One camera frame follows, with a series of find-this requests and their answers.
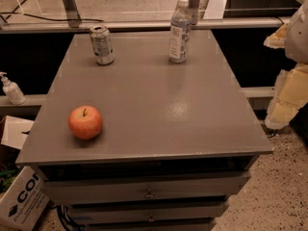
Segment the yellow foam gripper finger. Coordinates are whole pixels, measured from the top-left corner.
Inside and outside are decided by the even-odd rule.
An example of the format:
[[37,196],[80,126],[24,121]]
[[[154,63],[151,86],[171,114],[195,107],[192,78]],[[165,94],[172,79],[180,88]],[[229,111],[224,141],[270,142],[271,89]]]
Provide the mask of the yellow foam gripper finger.
[[308,64],[297,64],[290,71],[281,70],[275,81],[265,125],[273,130],[282,129],[307,103]]
[[281,25],[273,34],[266,37],[264,45],[272,49],[285,48],[285,36],[287,29],[287,24]]

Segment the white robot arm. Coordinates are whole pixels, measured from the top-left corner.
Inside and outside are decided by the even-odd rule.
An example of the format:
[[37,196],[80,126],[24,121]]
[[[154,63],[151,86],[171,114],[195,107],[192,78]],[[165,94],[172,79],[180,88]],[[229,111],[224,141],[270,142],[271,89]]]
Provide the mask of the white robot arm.
[[286,57],[296,62],[292,70],[281,70],[278,74],[267,109],[266,126],[273,130],[282,129],[308,103],[308,0],[288,23],[283,23],[265,39],[264,45],[283,48]]

